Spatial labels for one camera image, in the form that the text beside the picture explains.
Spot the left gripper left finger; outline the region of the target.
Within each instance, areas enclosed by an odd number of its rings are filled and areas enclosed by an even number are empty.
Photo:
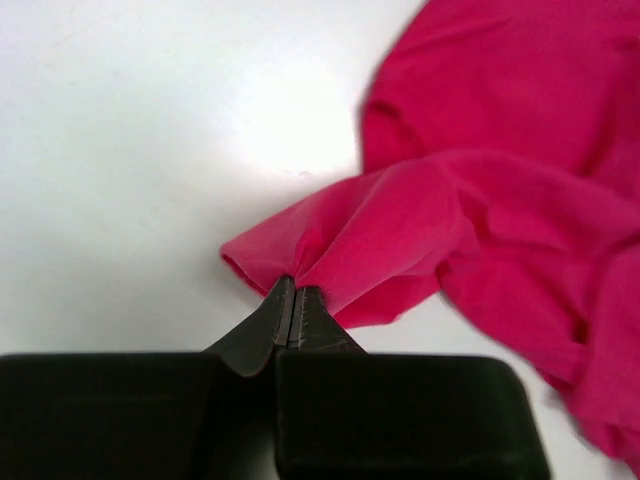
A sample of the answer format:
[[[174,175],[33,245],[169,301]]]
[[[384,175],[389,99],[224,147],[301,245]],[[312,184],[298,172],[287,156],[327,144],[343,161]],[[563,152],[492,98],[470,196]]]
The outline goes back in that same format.
[[[295,285],[202,352],[6,355],[1,360],[5,479],[192,479],[215,398],[260,373],[286,332]]]

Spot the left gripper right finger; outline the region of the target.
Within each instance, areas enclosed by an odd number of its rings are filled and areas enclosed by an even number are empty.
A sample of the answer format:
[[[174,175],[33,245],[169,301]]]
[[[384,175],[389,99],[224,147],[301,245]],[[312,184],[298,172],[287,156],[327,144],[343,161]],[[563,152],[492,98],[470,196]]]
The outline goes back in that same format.
[[[299,289],[275,360],[283,479],[546,479],[526,390],[486,356],[373,354]]]

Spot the pink t-shirt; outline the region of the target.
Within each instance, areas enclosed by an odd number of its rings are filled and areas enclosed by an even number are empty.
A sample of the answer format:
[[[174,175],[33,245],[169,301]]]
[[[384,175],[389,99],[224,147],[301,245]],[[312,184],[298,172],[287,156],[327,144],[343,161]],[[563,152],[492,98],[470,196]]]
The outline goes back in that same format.
[[[345,327],[436,292],[639,467],[639,5],[430,1],[361,107],[362,171],[225,243]]]

